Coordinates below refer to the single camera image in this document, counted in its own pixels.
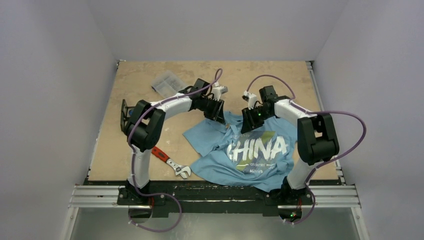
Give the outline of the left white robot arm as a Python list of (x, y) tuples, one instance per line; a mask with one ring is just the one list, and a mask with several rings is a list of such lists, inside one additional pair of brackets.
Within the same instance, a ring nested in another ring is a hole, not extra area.
[(206, 119), (224, 124), (224, 100), (221, 96), (227, 92), (228, 88), (219, 85), (217, 81), (208, 83), (199, 78), (194, 85), (161, 101), (140, 100), (135, 106), (128, 106), (125, 100), (122, 101), (120, 129), (132, 149), (127, 179), (133, 186), (129, 193), (132, 201), (142, 205), (149, 199), (149, 191), (145, 186), (150, 181), (150, 157), (159, 142), (164, 122), (178, 114), (199, 110)]

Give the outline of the light blue printed t-shirt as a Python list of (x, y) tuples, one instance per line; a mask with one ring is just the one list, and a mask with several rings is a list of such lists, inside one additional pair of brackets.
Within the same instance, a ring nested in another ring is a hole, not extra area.
[(226, 111), (224, 120), (221, 124), (204, 119), (183, 133), (200, 155), (191, 171), (214, 184), (279, 189), (295, 165), (298, 129), (284, 118), (271, 117), (242, 133), (242, 116)]

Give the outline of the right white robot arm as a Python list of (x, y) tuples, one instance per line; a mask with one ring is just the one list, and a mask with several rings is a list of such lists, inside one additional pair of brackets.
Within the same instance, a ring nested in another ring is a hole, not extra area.
[(329, 113), (310, 113), (301, 109), (288, 96), (277, 95), (271, 85), (261, 88), (259, 96), (262, 104), (256, 106), (257, 96), (249, 91), (243, 93), (242, 98), (248, 106), (241, 111), (241, 133), (261, 127), (271, 117), (283, 118), (296, 127), (300, 159), (283, 179), (279, 194), (284, 202), (292, 204), (306, 192), (312, 171), (340, 151), (333, 118)]

